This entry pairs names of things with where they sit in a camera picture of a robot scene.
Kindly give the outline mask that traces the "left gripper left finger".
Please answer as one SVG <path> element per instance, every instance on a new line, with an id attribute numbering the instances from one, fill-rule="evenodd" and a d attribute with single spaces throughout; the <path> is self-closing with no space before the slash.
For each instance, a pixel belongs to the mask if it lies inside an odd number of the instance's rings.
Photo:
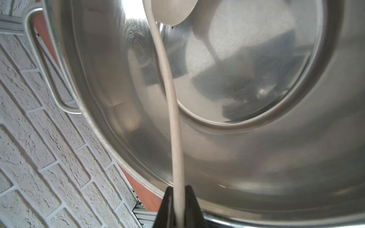
<path id="1" fill-rule="evenodd" d="M 175 212 L 174 212 L 174 196 L 173 187 L 167 187 L 160 209 L 156 216 L 153 228 L 174 228 Z"/>

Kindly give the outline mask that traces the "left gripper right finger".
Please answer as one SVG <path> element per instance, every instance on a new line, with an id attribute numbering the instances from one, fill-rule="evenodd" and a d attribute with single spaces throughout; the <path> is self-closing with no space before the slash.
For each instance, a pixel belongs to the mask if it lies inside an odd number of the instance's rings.
<path id="1" fill-rule="evenodd" d="M 185 186 L 185 227 L 208 228 L 192 186 Z"/>

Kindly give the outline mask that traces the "stainless steel pot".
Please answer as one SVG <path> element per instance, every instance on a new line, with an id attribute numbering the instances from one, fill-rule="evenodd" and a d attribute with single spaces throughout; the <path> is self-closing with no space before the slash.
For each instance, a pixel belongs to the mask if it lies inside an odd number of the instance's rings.
<path id="1" fill-rule="evenodd" d="M 171 131 L 144 3 L 39 1 L 23 24 L 58 107 L 163 196 Z M 364 1 L 198 1 L 180 24 L 156 25 L 185 183 L 207 220 L 364 227 Z"/>

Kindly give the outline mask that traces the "beige plastic ladle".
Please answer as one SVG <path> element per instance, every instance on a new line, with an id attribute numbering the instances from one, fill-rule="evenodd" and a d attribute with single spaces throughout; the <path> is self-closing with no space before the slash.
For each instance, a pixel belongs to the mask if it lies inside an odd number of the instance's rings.
<path id="1" fill-rule="evenodd" d="M 162 74 L 165 94 L 167 98 L 170 132 L 171 132 L 175 226 L 177 228 L 185 228 L 186 201 L 185 201 L 184 159 L 182 151 L 180 114 L 176 99 L 175 86 L 173 82 L 173 76 L 169 60 L 163 45 L 162 37 L 159 33 L 157 23 L 153 15 L 152 1 L 143 1 L 143 5 L 146 18 L 149 24 L 149 28 L 151 31 L 151 35 L 157 51 L 160 71 Z"/>

